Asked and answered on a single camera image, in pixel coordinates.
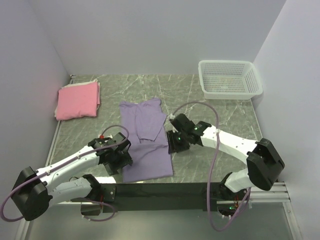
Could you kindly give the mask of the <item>purple t shirt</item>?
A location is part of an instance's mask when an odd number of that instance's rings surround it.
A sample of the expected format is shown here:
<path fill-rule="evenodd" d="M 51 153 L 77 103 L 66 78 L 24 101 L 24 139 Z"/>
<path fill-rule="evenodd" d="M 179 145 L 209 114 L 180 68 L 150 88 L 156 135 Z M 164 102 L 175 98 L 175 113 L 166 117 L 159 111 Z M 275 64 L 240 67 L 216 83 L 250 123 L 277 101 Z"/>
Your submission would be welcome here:
<path fill-rule="evenodd" d="M 122 101 L 119 104 L 121 125 L 128 132 L 128 150 L 132 165 L 122 169 L 124 183 L 173 176 L 171 155 L 164 124 L 161 100 L 153 98 L 140 103 Z"/>

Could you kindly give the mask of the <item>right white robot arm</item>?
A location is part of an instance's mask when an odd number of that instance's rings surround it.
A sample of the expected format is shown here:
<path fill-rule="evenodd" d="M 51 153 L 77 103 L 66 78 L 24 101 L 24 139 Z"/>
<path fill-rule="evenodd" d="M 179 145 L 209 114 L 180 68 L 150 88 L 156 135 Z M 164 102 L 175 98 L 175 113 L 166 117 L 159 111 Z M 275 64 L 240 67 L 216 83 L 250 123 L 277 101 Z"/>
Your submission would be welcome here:
<path fill-rule="evenodd" d="M 167 132 L 171 152 L 199 145 L 226 153 L 246 165 L 243 170 L 227 174 L 219 184 L 219 193 L 226 200 L 251 187 L 269 191 L 285 168 L 278 151 L 266 138 L 256 141 L 219 130 L 204 121 L 195 124 L 183 113 L 170 117 L 169 121 L 173 126 Z"/>

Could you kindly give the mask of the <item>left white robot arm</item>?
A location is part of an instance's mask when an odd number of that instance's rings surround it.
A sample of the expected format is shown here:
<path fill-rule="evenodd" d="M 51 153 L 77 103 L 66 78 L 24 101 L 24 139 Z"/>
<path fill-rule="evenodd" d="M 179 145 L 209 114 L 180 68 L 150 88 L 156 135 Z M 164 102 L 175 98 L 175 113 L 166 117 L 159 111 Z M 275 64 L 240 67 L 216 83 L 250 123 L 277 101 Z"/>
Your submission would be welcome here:
<path fill-rule="evenodd" d="M 32 221 L 61 202 L 83 199 L 101 205 L 114 200 L 115 190 L 105 190 L 91 174 L 71 178 L 88 168 L 104 165 L 112 176 L 133 163 L 131 142 L 122 134 L 99 137 L 76 153 L 47 167 L 22 170 L 13 186 L 11 199 L 26 221 Z"/>

